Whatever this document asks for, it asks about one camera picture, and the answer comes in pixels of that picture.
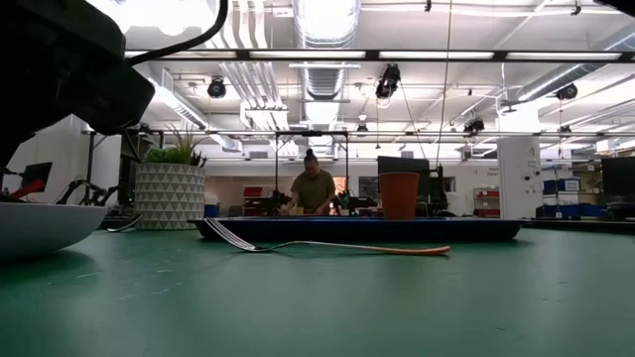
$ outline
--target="white geometric planter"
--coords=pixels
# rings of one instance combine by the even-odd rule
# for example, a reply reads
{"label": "white geometric planter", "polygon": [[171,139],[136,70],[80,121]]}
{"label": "white geometric planter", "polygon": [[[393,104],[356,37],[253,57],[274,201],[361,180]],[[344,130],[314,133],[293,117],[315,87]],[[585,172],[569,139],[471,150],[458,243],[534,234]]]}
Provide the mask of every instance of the white geometric planter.
{"label": "white geometric planter", "polygon": [[202,218],[204,207],[204,169],[181,164],[137,167],[135,211],[143,213],[137,229],[195,229],[188,219]]}

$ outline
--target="workbench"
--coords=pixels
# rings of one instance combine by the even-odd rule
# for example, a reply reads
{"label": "workbench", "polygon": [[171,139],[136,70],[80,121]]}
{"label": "workbench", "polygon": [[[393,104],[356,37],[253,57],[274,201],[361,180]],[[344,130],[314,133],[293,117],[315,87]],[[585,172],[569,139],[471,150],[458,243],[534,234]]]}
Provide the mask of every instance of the workbench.
{"label": "workbench", "polygon": [[0,266],[0,355],[635,356],[632,236],[522,229],[447,257],[199,237],[96,232]]}

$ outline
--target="wire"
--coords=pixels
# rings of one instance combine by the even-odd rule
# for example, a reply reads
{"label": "wire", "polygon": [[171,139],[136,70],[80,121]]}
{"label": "wire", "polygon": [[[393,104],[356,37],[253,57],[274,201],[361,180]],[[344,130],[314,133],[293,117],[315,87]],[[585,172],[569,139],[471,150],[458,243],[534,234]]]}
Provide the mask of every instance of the wire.
{"label": "wire", "polygon": [[437,143],[437,167],[439,166],[439,155],[441,154],[441,136],[444,133],[445,119],[445,98],[447,95],[447,72],[449,70],[449,44],[452,38],[452,1],[449,0],[449,17],[447,19],[447,45],[445,55],[445,78],[444,78],[444,95],[441,108],[441,125],[439,126],[439,142]]}
{"label": "wire", "polygon": [[70,187],[70,185],[71,185],[73,182],[77,181],[78,179],[83,179],[83,177],[82,177],[82,176],[77,176],[77,177],[73,178],[73,179],[72,179],[72,181],[71,181],[69,184],[67,184],[67,185],[66,185],[66,187],[64,187],[64,188],[62,189],[62,192],[60,192],[60,194],[58,195],[58,197],[57,197],[56,199],[54,199],[54,200],[53,200],[53,202],[51,202],[51,203],[52,203],[52,204],[56,204],[56,203],[58,203],[58,200],[60,199],[60,197],[62,197],[62,196],[64,195],[64,193],[66,192],[66,190]]}
{"label": "wire", "polygon": [[375,150],[378,150],[381,149],[381,146],[379,146],[379,100],[377,98],[375,98],[375,111],[377,112],[377,127],[375,128],[377,132],[377,146]]}
{"label": "wire", "polygon": [[424,159],[426,159],[426,152],[424,151],[424,146],[421,144],[421,139],[419,138],[419,130],[417,129],[417,125],[415,125],[415,118],[413,118],[413,113],[410,111],[410,104],[408,104],[408,97],[406,96],[406,87],[404,87],[404,83],[400,80],[401,84],[401,92],[404,93],[404,101],[406,102],[406,108],[408,109],[408,115],[410,116],[410,122],[413,123],[413,129],[415,130],[415,136],[417,136],[417,142],[419,143],[419,147],[421,148],[421,153],[424,155]]}
{"label": "wire", "polygon": [[219,0],[220,7],[218,8],[218,15],[216,16],[216,21],[209,28],[209,30],[204,33],[196,36],[193,39],[187,40],[180,44],[175,44],[172,46],[168,46],[163,49],[158,49],[154,51],[149,51],[144,54],[134,56],[133,58],[127,59],[126,62],[130,65],[139,64],[148,60],[155,60],[161,57],[169,56],[181,51],[189,50],[198,45],[202,45],[204,42],[211,40],[218,31],[225,24],[225,20],[227,19],[227,11],[229,9],[229,0]]}

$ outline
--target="plant pot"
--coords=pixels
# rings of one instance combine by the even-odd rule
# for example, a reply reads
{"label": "plant pot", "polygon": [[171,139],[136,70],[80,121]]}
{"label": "plant pot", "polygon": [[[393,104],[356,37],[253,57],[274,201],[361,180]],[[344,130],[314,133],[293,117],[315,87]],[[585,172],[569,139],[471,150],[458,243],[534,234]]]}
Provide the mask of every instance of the plant pot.
{"label": "plant pot", "polygon": [[386,220],[413,220],[417,208],[419,174],[390,173],[379,176],[381,204]]}
{"label": "plant pot", "polygon": [[205,170],[181,164],[137,167],[135,211],[143,213],[137,229],[195,229],[188,219],[203,217]]}

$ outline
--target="white wall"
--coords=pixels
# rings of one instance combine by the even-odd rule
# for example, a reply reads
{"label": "white wall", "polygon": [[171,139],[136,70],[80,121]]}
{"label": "white wall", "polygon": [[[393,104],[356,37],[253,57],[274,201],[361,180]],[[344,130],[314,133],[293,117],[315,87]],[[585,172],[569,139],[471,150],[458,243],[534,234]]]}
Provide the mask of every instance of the white wall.
{"label": "white wall", "polygon": [[[53,202],[76,177],[85,177],[88,162],[88,137],[80,133],[83,122],[67,117],[56,125],[39,132],[23,143],[9,162],[9,169],[23,172],[27,165],[53,162],[45,192],[33,193],[28,198],[39,202]],[[20,178],[6,177],[4,185],[10,191],[20,187]],[[68,202],[77,203],[83,190],[77,190]]]}

